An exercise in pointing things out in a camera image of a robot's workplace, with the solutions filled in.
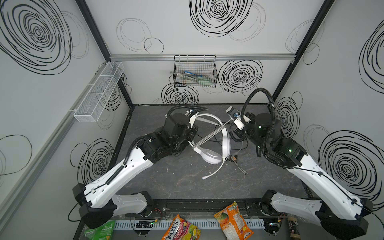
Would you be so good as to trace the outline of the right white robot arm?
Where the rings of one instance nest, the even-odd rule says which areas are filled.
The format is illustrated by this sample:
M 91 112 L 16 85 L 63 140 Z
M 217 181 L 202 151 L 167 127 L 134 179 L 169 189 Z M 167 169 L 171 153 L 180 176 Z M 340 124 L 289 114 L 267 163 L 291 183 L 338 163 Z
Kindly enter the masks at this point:
M 258 115 L 246 112 L 251 99 L 259 92 L 268 98 L 269 111 Z M 348 192 L 316 164 L 305 148 L 284 136 L 275 102 L 268 90 L 255 89 L 240 111 L 230 107 L 226 112 L 237 127 L 230 131 L 234 141 L 250 140 L 257 148 L 258 157 L 263 156 L 270 163 L 286 169 L 319 197 L 317 200 L 301 199 L 268 190 L 259 202 L 264 215 L 287 213 L 304 218 L 338 240 L 352 240 L 367 234 L 369 223 L 365 216 L 373 213 L 373 203 Z

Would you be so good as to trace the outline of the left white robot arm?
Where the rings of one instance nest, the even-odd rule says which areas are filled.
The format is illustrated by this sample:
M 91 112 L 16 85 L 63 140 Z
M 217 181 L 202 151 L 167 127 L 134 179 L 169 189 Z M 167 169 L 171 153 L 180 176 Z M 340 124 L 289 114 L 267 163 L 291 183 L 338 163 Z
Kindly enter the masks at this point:
M 116 216 L 151 215 L 154 201 L 148 192 L 118 195 L 118 191 L 161 159 L 181 154 L 198 131 L 190 122 L 192 117 L 207 110 L 194 105 L 172 107 L 164 125 L 153 133 L 137 137 L 120 163 L 87 185 L 77 184 L 73 193 L 80 206 L 81 222 L 89 229 L 96 229 Z

